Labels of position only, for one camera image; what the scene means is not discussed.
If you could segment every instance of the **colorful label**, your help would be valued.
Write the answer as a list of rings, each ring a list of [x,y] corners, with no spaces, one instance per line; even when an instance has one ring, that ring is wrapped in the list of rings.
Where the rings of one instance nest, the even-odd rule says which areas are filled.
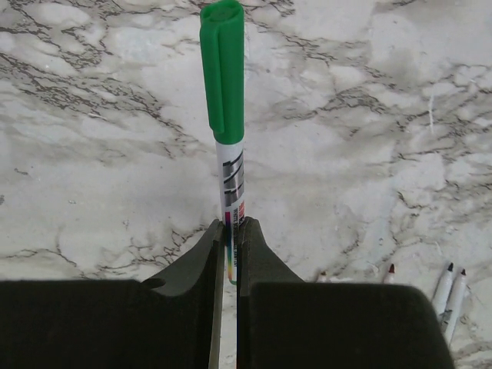
[[[236,159],[222,164],[224,179],[224,222],[228,256],[229,281],[236,283],[238,278],[238,233],[244,221],[244,169],[243,153]]]

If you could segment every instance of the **marker cap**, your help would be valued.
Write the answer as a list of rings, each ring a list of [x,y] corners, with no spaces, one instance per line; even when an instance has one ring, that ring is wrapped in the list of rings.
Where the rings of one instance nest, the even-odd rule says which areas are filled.
[[[209,125],[215,140],[236,144],[244,137],[244,11],[223,0],[204,7],[200,22]]]

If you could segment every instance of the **green marker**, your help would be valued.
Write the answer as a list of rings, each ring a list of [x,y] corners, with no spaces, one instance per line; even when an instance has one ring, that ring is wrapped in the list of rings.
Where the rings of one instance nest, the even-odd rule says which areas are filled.
[[[208,122],[217,147],[228,276],[238,280],[238,229],[244,220],[244,12],[235,0],[200,13],[201,60]]]

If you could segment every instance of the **white marker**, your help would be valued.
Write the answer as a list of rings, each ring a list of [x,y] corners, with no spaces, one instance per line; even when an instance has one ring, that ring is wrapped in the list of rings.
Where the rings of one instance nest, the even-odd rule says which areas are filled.
[[[244,220],[244,9],[214,2],[200,12],[200,49],[208,124],[217,142],[228,276],[238,280],[238,229]]]
[[[434,292],[434,297],[432,298],[432,306],[434,306],[434,310],[439,319],[441,319],[441,315],[446,309],[447,298],[449,297],[449,292],[453,285],[453,266],[453,263],[449,264],[447,270],[444,271],[443,275],[440,277],[436,291]]]
[[[454,329],[460,317],[461,304],[463,303],[464,292],[466,290],[467,272],[463,269],[454,280],[453,289],[446,305],[446,311],[440,323],[440,329],[444,333],[444,338],[446,338],[448,344],[451,344],[451,340],[453,339]]]
[[[228,277],[235,284],[238,280],[238,229],[244,220],[243,141],[234,145],[216,142],[216,147]]]
[[[384,284],[393,284],[394,283],[394,264],[390,265],[386,275],[383,280]]]

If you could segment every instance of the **white marble countertop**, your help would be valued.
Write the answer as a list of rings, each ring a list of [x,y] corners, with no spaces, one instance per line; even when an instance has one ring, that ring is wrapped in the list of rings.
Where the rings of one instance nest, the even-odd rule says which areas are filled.
[[[466,268],[453,355],[492,367],[490,0],[242,4],[247,215],[306,280]],[[145,279],[220,216],[202,5],[0,0],[1,278]]]

